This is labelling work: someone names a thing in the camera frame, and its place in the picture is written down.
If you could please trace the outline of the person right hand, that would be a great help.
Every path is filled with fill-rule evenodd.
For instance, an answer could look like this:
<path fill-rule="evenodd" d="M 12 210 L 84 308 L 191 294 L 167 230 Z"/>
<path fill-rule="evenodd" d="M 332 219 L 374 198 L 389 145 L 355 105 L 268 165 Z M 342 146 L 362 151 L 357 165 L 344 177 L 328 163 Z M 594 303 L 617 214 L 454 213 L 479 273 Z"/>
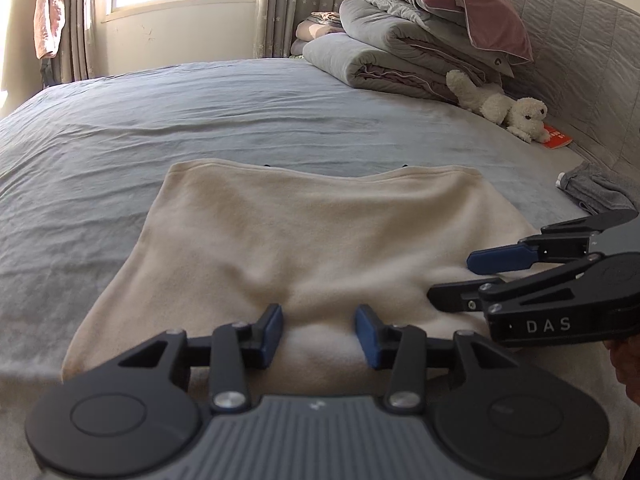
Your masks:
<path fill-rule="evenodd" d="M 626 395 L 635 404 L 640 404 L 640 336 L 606 340 L 603 344 L 610 355 L 617 380 L 625 386 Z"/>

